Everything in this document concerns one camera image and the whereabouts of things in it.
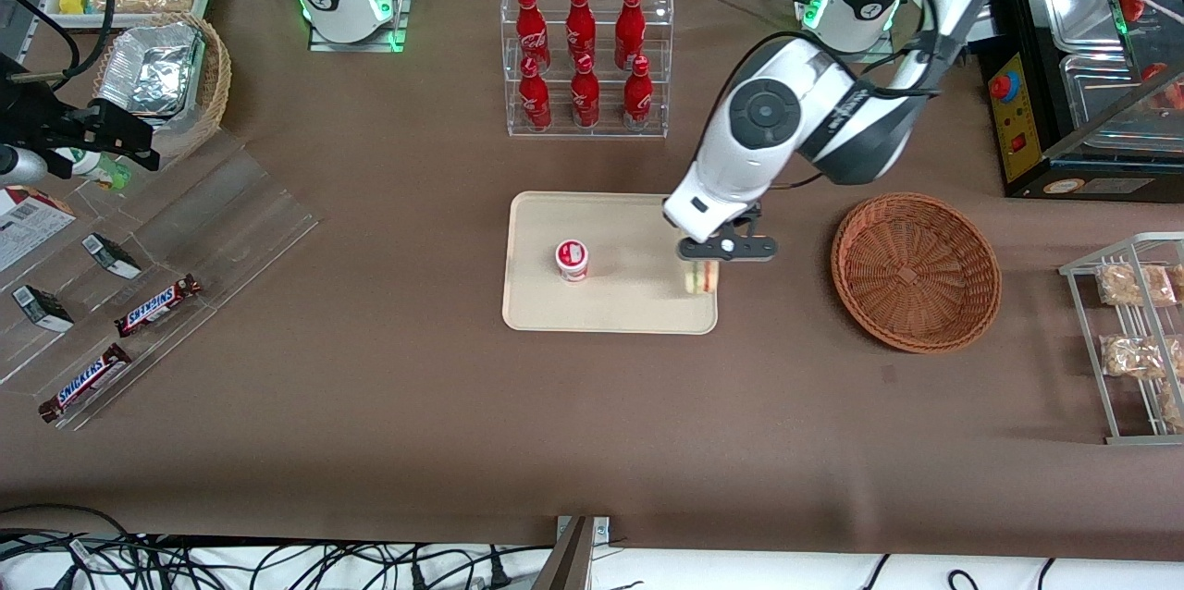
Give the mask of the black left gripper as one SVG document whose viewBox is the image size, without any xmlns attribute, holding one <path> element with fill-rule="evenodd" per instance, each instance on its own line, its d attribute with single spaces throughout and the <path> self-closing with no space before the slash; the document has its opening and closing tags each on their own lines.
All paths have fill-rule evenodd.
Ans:
<svg viewBox="0 0 1184 590">
<path fill-rule="evenodd" d="M 741 214 L 736 214 L 729 220 L 729 237 L 732 241 L 764 241 L 759 232 L 759 222 L 764 214 L 761 201 L 752 203 Z"/>
</svg>

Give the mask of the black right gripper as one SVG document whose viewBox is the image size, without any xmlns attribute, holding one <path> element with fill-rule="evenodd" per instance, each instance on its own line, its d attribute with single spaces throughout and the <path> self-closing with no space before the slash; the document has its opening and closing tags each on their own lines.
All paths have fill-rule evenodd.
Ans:
<svg viewBox="0 0 1184 590">
<path fill-rule="evenodd" d="M 67 111 L 41 81 L 17 83 L 25 68 L 1 54 L 1 177 L 72 177 L 99 173 L 115 163 L 156 172 L 153 128 L 110 100 L 91 100 Z M 71 127 L 81 137 L 71 137 Z M 67 148 L 67 155 L 59 149 Z"/>
</svg>

